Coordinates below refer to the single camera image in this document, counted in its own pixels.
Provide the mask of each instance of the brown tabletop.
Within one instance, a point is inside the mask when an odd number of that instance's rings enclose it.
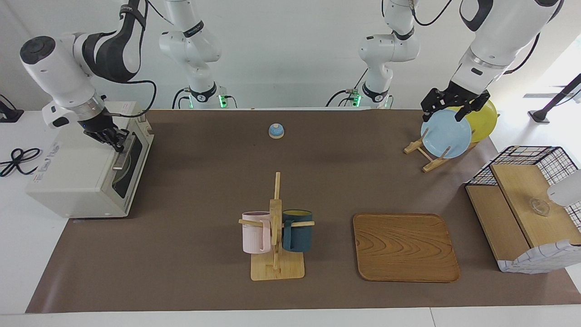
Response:
[[[70,220],[27,312],[272,310],[579,304],[564,269],[502,273],[462,186],[496,151],[475,149],[424,174],[403,154],[419,111],[158,111],[127,219]],[[286,135],[269,138],[272,123]],[[282,172],[285,209],[314,212],[304,279],[252,282],[237,220],[268,210]],[[451,284],[367,282],[353,215],[444,218],[460,265]]]

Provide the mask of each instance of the white wall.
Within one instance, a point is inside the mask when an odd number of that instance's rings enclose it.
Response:
[[[116,28],[117,0],[0,0],[0,92],[25,109],[40,109],[47,96],[20,66],[19,49],[26,40],[14,33],[20,19],[31,35],[57,36],[63,32],[110,31]],[[165,12],[163,0],[152,2]],[[423,1],[420,19],[433,18],[444,0]],[[211,64],[216,80],[243,107],[322,106],[340,89],[353,87],[365,69],[357,55],[365,36],[389,33],[380,0],[198,0],[206,27],[223,44],[223,57]],[[392,65],[394,107],[418,108],[432,88],[443,89],[472,39],[460,20],[459,0],[430,27],[417,27],[422,51],[413,62]],[[577,13],[581,2],[565,1],[563,12],[543,31],[530,62],[518,74],[491,87],[493,101],[503,108],[520,98],[581,33]],[[187,85],[179,68],[163,56],[158,36],[171,26],[150,12],[143,47],[142,69],[136,79],[152,79],[159,86],[154,108],[168,108],[175,91]],[[149,103],[149,85],[125,86],[94,79],[109,99]]]

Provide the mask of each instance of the mug handle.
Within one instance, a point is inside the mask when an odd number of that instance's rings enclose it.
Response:
[[[266,228],[266,222],[262,221],[262,244],[260,245],[260,251],[264,251],[267,245],[270,245],[270,228]]]
[[[291,247],[291,240],[292,240],[292,234],[291,234],[291,224],[294,223],[295,221],[292,221],[290,219],[288,219],[287,221],[285,221],[285,235],[282,238],[283,239],[283,248],[287,248],[289,250],[292,250]]]

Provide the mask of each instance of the yellow plate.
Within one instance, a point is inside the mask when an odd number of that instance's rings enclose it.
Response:
[[[448,109],[458,111],[459,106],[452,106]],[[466,120],[472,129],[472,143],[484,140],[492,133],[498,121],[498,113],[494,104],[488,100],[480,111],[473,111],[466,115]]]

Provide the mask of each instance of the blue mug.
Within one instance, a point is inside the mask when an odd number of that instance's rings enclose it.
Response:
[[[306,252],[311,249],[313,241],[313,227],[291,227],[294,222],[309,222],[313,220],[313,213],[306,210],[284,210],[282,221],[282,248],[290,252]]]

